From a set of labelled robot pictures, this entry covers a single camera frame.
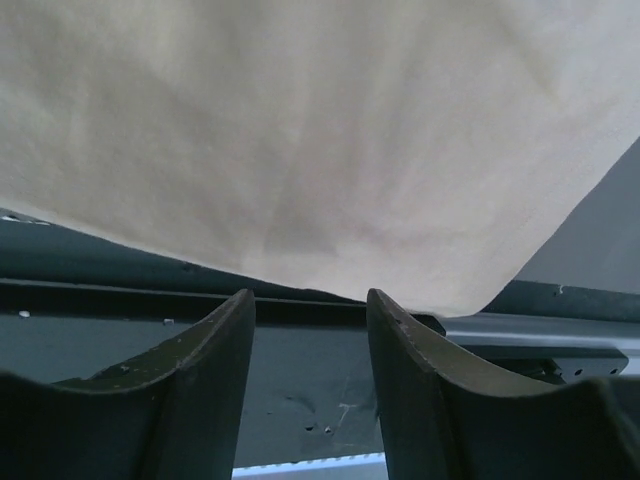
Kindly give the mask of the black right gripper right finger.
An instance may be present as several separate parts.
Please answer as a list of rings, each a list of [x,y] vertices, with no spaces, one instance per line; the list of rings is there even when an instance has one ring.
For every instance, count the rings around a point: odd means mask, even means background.
[[[380,290],[366,321],[390,478],[564,478],[552,385],[458,346]]]

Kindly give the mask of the beige t shirt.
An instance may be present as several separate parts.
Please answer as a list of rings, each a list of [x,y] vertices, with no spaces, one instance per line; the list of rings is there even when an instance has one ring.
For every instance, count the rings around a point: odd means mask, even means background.
[[[478,312],[639,135],[635,1],[5,1],[1,204]]]

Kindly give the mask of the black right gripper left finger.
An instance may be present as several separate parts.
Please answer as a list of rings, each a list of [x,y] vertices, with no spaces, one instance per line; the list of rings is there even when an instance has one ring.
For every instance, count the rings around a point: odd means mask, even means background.
[[[64,421],[96,470],[118,479],[231,476],[255,327],[241,290],[151,350],[54,390]]]

